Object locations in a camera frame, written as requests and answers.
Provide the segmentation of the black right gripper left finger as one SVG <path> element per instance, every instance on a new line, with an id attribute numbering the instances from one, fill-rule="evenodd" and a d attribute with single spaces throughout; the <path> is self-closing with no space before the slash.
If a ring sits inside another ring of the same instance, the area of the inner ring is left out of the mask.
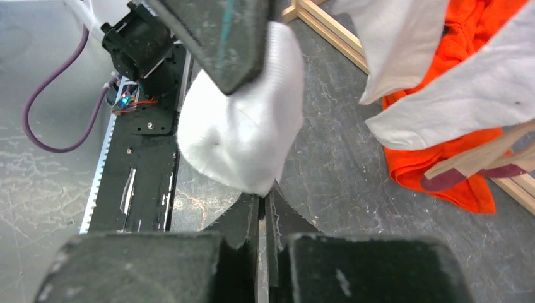
<path id="1" fill-rule="evenodd" d="M 94 232 L 58 251 L 35 302 L 256 302 L 259 198 L 199 232 Z"/>

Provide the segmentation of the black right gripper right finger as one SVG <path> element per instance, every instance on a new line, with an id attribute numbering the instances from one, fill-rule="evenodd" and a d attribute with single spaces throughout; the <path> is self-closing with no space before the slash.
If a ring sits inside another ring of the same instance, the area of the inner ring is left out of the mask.
<path id="1" fill-rule="evenodd" d="M 430 237 L 329 235 L 273 190 L 265 199 L 270 302 L 472 302 L 456 257 Z"/>

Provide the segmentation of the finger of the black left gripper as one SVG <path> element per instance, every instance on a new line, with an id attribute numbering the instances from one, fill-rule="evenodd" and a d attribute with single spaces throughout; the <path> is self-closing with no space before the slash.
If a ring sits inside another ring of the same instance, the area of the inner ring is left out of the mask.
<path id="1" fill-rule="evenodd" d="M 264 66 L 269 0 L 159 0 L 149 7 L 190 51 L 225 95 L 257 78 Z"/>

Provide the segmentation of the white sock with black stripes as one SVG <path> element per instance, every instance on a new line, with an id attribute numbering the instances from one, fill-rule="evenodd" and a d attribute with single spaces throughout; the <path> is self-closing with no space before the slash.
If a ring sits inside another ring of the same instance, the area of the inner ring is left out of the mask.
<path id="1" fill-rule="evenodd" d="M 226 96 L 204 71 L 193 80 L 176 133 L 183 158 L 214 181 L 266 196 L 303 125 L 303 91 L 298 40 L 288 25 L 271 22 L 253 82 Z"/>

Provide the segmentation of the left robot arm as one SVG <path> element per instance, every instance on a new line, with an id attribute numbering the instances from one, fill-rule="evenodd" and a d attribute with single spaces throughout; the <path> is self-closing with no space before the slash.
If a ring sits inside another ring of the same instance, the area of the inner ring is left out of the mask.
<path id="1" fill-rule="evenodd" d="M 141 83 L 150 96 L 170 90 L 159 67 L 175 41 L 192 54 L 225 95 L 235 93 L 263 69 L 268 25 L 280 21 L 278 1 L 147 1 L 127 4 L 115 25 L 104 23 L 102 46 L 114 67 Z"/>

